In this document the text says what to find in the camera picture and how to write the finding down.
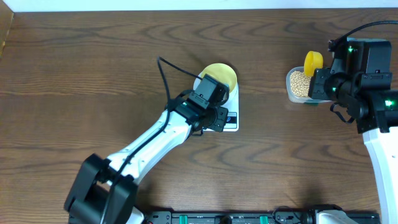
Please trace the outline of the yellow measuring scoop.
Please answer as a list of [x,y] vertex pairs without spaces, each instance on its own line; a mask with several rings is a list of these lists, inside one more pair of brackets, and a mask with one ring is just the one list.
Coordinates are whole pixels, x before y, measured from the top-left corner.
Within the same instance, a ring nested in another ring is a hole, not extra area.
[[305,76],[312,77],[315,70],[323,67],[323,56],[320,52],[309,51],[305,57],[303,72]]

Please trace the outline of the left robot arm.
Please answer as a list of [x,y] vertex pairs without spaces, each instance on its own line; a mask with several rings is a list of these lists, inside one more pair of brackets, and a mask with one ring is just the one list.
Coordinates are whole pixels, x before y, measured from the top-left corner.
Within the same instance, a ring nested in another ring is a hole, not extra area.
[[194,90],[170,100],[155,124],[124,149],[84,160],[64,204],[69,223],[142,223],[135,207],[144,176],[173,148],[204,129],[222,132],[229,87],[205,75]]

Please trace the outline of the yellow bowl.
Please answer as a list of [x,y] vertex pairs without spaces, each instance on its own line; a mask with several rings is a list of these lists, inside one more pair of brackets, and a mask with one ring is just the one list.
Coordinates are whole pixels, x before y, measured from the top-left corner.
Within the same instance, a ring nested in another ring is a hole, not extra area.
[[227,64],[212,63],[200,74],[201,77],[209,75],[219,82],[228,85],[229,93],[232,93],[238,83],[236,72]]

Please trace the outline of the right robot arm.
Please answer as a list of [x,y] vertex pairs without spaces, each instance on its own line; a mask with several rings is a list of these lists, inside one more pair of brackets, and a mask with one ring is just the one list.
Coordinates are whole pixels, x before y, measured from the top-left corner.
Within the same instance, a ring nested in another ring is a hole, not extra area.
[[382,223],[397,223],[397,91],[392,45],[384,39],[331,40],[329,68],[317,68],[308,95],[346,108],[371,157]]

